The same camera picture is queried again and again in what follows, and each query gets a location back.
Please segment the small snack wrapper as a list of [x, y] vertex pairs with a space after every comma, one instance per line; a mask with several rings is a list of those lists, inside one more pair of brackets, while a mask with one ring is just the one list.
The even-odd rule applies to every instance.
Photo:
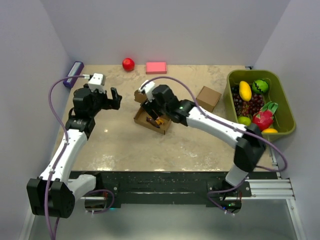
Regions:
[[161, 125], [164, 124], [164, 121], [160, 117], [158, 117], [156, 120], [154, 120], [152, 117], [147, 116], [146, 121], [158, 129], [160, 128]]

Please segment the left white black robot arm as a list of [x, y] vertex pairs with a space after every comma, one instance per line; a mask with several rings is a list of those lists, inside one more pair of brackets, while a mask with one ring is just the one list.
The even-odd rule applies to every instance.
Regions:
[[104, 184], [94, 175], [81, 174], [69, 182], [78, 154], [88, 141], [94, 127], [95, 116], [101, 110], [118, 110], [122, 96], [117, 89], [110, 89], [112, 98], [105, 91], [91, 90], [88, 85], [73, 93], [73, 108], [65, 124], [67, 134], [54, 154], [48, 167], [26, 186], [31, 211], [34, 215], [68, 218], [76, 201], [87, 193], [99, 196]]

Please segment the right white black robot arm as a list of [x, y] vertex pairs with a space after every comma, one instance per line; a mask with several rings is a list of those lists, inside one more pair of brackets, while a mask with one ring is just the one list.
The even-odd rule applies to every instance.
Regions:
[[150, 82], [138, 92], [146, 96], [141, 107], [153, 120], [166, 117], [174, 123], [206, 132], [235, 150], [233, 166], [222, 185], [227, 196], [235, 196], [241, 190], [240, 182], [256, 168], [266, 150], [259, 127], [253, 123], [246, 126], [231, 122], [197, 107], [193, 101], [178, 100], [165, 84]]

